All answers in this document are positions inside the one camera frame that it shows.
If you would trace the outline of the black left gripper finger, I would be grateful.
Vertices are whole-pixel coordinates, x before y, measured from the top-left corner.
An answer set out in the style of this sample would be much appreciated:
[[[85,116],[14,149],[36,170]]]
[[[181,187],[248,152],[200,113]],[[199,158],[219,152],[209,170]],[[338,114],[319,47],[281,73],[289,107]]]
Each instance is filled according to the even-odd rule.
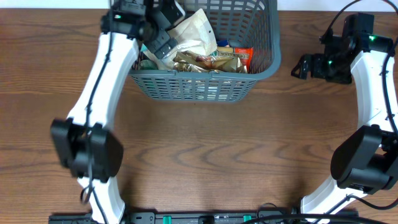
[[[162,26],[166,30],[172,29],[185,19],[185,11],[176,0],[163,0],[160,8],[163,14]]]
[[[169,36],[165,30],[160,30],[154,40],[144,42],[144,44],[158,59],[163,59],[177,46],[178,42],[175,38]]]

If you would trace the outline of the green lid jar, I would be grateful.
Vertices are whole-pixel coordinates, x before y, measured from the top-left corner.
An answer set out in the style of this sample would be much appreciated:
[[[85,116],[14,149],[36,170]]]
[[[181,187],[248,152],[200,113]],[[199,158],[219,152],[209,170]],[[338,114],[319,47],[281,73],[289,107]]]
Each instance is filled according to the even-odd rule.
[[[157,64],[149,59],[141,60],[137,67],[139,70],[158,70]]]

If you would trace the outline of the gold foil snack bag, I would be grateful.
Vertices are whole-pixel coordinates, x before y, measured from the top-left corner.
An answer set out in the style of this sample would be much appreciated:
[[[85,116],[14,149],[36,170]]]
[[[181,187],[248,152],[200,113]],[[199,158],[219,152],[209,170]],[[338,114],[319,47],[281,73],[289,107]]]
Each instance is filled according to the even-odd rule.
[[[247,66],[238,57],[220,57],[217,55],[202,56],[191,51],[177,52],[174,62],[174,70],[179,72],[229,72],[247,73]]]

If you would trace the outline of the beige paper pouch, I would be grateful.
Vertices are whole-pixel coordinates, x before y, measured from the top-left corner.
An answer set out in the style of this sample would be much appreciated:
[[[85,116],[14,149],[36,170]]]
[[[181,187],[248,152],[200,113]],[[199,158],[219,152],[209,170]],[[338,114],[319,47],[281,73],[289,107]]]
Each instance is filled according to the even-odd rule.
[[[191,51],[202,56],[209,56],[217,49],[216,37],[203,9],[197,10],[192,16],[182,21],[177,27],[168,31],[177,45],[161,59],[158,59],[142,44],[141,52],[152,60],[159,70],[171,70],[177,52]]]

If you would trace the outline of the spaghetti packet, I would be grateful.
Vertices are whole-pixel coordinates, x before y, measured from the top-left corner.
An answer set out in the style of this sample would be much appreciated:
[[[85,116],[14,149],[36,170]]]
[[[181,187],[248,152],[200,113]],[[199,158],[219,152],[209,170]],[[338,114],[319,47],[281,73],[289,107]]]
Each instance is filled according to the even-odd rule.
[[[215,55],[219,58],[239,58],[242,65],[249,70],[252,56],[254,55],[254,49],[242,48],[242,47],[231,47],[228,40],[219,40],[216,42],[217,50]]]

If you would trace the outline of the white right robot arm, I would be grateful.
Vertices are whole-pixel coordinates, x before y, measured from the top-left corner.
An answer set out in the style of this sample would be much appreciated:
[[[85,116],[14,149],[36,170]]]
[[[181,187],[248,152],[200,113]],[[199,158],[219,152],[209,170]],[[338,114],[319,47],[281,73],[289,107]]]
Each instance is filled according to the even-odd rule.
[[[303,55],[291,71],[302,80],[354,83],[358,106],[357,131],[334,151],[327,180],[301,199],[301,214],[334,215],[397,182],[394,44],[391,38],[375,35],[373,26],[372,14],[348,16],[341,35],[328,28],[320,38],[322,54]]]

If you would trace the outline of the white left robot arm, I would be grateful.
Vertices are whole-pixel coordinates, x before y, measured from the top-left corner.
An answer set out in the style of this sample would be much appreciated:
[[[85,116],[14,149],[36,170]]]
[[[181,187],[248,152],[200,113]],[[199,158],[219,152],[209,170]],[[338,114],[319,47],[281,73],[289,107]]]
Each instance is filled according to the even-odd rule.
[[[52,121],[60,163],[82,186],[80,200],[90,204],[95,223],[121,223],[126,208],[116,178],[124,150],[112,131],[139,45],[163,57],[177,44],[167,31],[184,17],[177,1],[110,1],[100,20],[98,50],[85,87],[67,118]]]

